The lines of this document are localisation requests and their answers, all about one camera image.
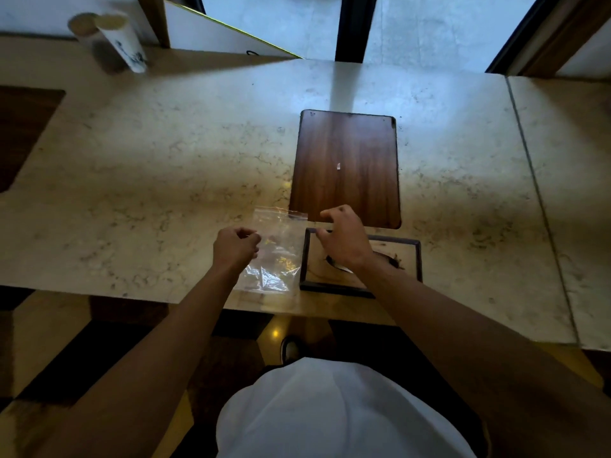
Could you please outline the person's right hand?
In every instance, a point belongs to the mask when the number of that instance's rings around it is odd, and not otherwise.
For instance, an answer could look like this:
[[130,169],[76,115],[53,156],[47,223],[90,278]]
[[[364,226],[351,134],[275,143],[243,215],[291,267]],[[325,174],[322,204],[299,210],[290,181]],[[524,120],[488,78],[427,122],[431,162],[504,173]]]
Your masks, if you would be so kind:
[[361,219],[349,205],[332,207],[320,212],[323,219],[332,220],[332,231],[318,228],[316,236],[325,252],[341,266],[359,275],[374,260]]

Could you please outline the person's left hand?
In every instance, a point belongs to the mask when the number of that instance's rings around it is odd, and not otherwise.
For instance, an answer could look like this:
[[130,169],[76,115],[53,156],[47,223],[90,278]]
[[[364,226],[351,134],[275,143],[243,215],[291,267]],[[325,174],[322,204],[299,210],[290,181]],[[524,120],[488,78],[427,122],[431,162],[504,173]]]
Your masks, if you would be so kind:
[[212,268],[232,274],[240,274],[257,255],[241,255],[235,247],[236,235],[233,229],[226,227],[218,232],[213,244]]

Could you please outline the clear plastic zip bag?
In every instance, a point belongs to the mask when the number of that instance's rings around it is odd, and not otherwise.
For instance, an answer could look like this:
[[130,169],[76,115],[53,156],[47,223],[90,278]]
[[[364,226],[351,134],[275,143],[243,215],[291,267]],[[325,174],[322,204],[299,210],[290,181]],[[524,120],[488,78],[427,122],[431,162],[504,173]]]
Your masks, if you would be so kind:
[[308,215],[279,207],[257,207],[252,229],[260,235],[257,257],[241,273],[237,291],[292,295],[302,268]]

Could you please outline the person's left forearm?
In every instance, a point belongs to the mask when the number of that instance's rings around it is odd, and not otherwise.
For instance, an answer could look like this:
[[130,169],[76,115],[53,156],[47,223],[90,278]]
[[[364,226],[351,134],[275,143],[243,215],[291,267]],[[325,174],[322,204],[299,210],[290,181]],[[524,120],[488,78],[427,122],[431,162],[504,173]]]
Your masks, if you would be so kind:
[[69,410],[36,458],[150,458],[244,266],[213,264]]

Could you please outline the person's right forearm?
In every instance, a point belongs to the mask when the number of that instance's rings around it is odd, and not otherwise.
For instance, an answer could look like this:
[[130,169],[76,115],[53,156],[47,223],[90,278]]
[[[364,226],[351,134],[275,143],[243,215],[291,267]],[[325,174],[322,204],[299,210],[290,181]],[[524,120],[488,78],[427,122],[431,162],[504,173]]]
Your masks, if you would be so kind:
[[485,422],[493,457],[611,458],[611,399],[599,388],[377,255],[357,276]]

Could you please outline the dark wooden board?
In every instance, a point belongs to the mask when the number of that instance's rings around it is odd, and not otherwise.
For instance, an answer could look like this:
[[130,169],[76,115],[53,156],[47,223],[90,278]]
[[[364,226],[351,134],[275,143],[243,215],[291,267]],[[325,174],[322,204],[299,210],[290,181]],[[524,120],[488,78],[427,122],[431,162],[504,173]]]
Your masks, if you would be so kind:
[[401,227],[396,119],[305,109],[301,112],[289,210],[322,222],[349,205],[365,226]]

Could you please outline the person's black shoe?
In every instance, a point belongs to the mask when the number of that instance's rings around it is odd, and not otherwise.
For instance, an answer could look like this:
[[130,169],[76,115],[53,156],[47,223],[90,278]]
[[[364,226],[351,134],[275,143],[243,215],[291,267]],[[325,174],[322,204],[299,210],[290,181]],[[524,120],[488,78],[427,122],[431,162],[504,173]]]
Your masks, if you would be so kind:
[[299,337],[286,336],[280,343],[280,361],[282,366],[292,364],[303,357],[303,344]]

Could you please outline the person's white shirt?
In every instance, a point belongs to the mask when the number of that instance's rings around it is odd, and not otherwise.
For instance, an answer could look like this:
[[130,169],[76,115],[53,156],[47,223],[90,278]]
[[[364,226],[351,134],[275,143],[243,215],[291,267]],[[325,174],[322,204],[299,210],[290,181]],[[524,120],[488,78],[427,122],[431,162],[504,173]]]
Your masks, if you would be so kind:
[[475,458],[439,412],[357,363],[302,358],[234,394],[218,458]]

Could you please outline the white card with gold edge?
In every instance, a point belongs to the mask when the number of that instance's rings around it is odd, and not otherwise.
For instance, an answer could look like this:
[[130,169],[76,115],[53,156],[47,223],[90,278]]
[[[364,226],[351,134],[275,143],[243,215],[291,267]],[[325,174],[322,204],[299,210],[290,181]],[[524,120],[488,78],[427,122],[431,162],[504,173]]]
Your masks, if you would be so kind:
[[294,53],[187,6],[170,0],[163,3],[171,49],[300,59]]

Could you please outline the white paper cup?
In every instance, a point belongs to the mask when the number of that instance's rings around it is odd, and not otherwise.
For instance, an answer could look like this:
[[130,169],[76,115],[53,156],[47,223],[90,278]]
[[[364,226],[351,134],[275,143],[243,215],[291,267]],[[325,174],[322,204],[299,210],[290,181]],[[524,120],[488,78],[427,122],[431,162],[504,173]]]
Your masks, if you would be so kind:
[[94,21],[98,30],[111,43],[134,73],[147,71],[147,56],[128,17],[123,13],[101,14]]

